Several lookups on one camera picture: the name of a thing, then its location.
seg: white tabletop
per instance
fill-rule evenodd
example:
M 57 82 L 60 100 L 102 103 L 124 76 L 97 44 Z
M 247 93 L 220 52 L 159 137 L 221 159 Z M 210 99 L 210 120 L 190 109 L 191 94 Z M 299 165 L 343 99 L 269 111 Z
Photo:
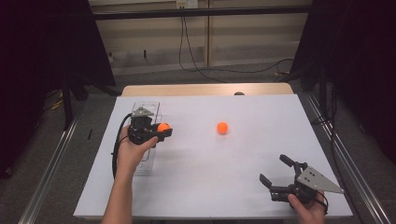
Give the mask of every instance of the white tabletop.
M 101 218 L 113 176 L 117 130 L 134 102 L 158 101 L 173 135 L 157 145 L 148 176 L 135 176 L 134 217 L 151 219 L 288 218 L 288 203 L 272 202 L 259 181 L 293 183 L 280 154 L 307 162 L 337 183 L 297 95 L 119 97 L 74 216 Z M 226 121 L 229 131 L 217 133 Z M 327 217 L 352 216 L 345 196 L 327 193 Z

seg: ping pong ball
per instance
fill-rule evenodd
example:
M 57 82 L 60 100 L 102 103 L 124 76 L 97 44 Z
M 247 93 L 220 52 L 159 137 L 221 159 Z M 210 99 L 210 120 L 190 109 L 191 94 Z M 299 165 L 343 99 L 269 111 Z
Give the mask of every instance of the ping pong ball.
M 157 131 L 158 132 L 163 132 L 163 131 L 166 131 L 166 130 L 168 130 L 170 128 L 171 128 L 171 126 L 169 126 L 169 124 L 161 123 L 160 125 L 158 125 Z
M 218 132 L 220 134 L 226 134 L 228 130 L 228 125 L 226 122 L 222 121 L 220 123 L 218 123 Z

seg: human hand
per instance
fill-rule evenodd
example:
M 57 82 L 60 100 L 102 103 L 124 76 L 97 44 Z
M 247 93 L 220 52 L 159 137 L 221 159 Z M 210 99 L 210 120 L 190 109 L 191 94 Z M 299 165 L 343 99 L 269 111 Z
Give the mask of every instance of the human hand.
M 313 201 L 309 204 L 302 204 L 298 198 L 290 194 L 288 196 L 290 204 L 298 213 L 300 224 L 324 224 L 324 207 L 323 205 Z M 321 194 L 317 193 L 317 199 L 323 202 L 324 198 Z
M 143 159 L 145 152 L 154 147 L 158 141 L 158 137 L 155 136 L 142 145 L 136 145 L 128 138 L 128 127 L 123 127 L 120 133 L 117 175 L 123 172 L 131 173 L 132 175 L 136 170 L 136 166 Z

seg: gray floor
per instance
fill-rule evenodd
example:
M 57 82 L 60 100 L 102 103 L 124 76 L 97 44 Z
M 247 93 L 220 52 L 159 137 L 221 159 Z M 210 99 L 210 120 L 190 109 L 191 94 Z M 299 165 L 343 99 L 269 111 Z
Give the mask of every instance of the gray floor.
M 260 70 L 268 64 L 250 64 L 241 66 L 227 66 L 227 69 L 238 69 L 240 71 Z M 280 71 L 286 71 L 290 62 L 279 65 Z M 203 71 L 210 77 L 221 79 L 225 82 L 273 82 L 277 80 L 274 76 L 276 68 L 257 74 L 239 74 L 221 71 Z M 202 77 L 197 72 L 186 72 L 182 70 L 156 72 L 146 74 L 135 74 L 132 76 L 117 76 L 118 90 L 126 85 L 143 84 L 178 84 L 178 83 L 214 83 L 215 81 Z M 306 114 L 310 120 L 315 119 L 313 110 L 308 103 L 305 93 L 302 92 L 299 82 L 290 83 L 294 92 L 298 93 Z M 106 124 L 110 116 L 115 98 L 88 88 L 91 96 L 85 103 L 81 118 L 70 141 L 66 152 L 62 157 L 56 175 L 51 182 L 47 197 L 42 203 L 35 223 L 90 223 L 81 218 L 73 217 L 79 195 L 83 189 L 84 181 L 99 148 Z M 47 100 L 46 106 L 54 103 L 56 95 Z M 391 221 L 396 221 L 393 211 L 396 210 L 396 166 L 392 164 L 378 148 L 374 138 L 361 131 L 360 123 L 349 110 L 347 105 L 339 100 L 336 116 L 336 131 L 340 134 L 343 143 L 348 149 L 351 157 L 361 170 L 362 175 L 369 183 L 376 197 L 385 208 Z M 56 110 L 47 110 L 41 118 L 29 145 L 13 166 L 13 176 L 10 179 L 0 180 L 0 223 L 17 223 L 35 192 L 35 188 L 44 174 L 46 167 L 52 157 L 54 149 L 63 134 L 64 112 L 63 107 Z M 320 125 L 314 125 L 323 150 L 335 167 L 332 153 L 330 153 L 330 142 Z M 344 177 L 349 189 L 347 199 L 351 208 L 359 211 L 363 223 L 375 223 L 370 211 L 365 206 L 359 192 L 354 187 L 345 167 L 341 162 L 341 175 Z M 360 223 L 356 211 L 354 217 L 327 220 L 326 223 Z M 295 220 L 237 220 L 237 221 L 166 221 L 166 223 L 296 223 Z

